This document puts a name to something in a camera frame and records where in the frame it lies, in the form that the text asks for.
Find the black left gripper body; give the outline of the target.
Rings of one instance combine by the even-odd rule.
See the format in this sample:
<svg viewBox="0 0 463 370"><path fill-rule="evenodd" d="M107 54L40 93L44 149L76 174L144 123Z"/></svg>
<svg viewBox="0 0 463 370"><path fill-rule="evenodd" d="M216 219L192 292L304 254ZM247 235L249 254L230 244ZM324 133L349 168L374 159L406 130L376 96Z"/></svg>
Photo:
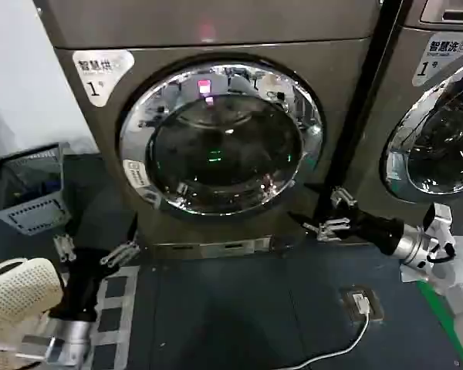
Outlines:
<svg viewBox="0 0 463 370"><path fill-rule="evenodd" d="M105 256L105 250L75 248L74 254L76 258L73 261L63 262L69 279L63 287L60 303L49 311L49 317L66 321L95 322L97 294L104 273L100 260Z"/></svg>

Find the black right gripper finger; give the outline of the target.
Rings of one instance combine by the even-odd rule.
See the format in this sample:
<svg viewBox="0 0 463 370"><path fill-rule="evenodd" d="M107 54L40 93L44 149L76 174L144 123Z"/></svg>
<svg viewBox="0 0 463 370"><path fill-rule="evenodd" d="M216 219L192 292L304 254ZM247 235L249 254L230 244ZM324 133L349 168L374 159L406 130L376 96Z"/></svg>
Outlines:
<svg viewBox="0 0 463 370"><path fill-rule="evenodd" d="M333 211L351 211L358 209L357 200L344 188L335 187L330 194Z"/></svg>
<svg viewBox="0 0 463 370"><path fill-rule="evenodd" d="M333 211L318 220L292 211L288 215L317 241L341 241L356 235L348 211Z"/></svg>

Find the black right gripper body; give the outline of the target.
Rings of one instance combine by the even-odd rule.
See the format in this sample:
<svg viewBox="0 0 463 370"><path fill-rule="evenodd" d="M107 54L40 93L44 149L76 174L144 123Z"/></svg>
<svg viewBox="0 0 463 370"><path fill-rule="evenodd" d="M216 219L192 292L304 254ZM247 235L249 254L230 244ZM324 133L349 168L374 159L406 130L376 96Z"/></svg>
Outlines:
<svg viewBox="0 0 463 370"><path fill-rule="evenodd" d="M404 222L354 210L350 215L350 230L354 235L376 245L383 254L393 255L403 236Z"/></svg>

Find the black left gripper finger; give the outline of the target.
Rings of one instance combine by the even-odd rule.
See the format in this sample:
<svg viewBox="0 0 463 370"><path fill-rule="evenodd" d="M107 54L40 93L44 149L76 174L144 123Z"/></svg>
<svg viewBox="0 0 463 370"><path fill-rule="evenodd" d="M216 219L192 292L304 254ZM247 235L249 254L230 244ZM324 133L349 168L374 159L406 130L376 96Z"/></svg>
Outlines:
<svg viewBox="0 0 463 370"><path fill-rule="evenodd" d="M61 263L74 262L76 253L73 237L70 235L71 223L63 226L62 230L53 236L53 244Z"/></svg>
<svg viewBox="0 0 463 370"><path fill-rule="evenodd" d="M127 240L100 259L101 266L123 266L140 252L137 242L138 216L135 215L127 231Z"/></svg>

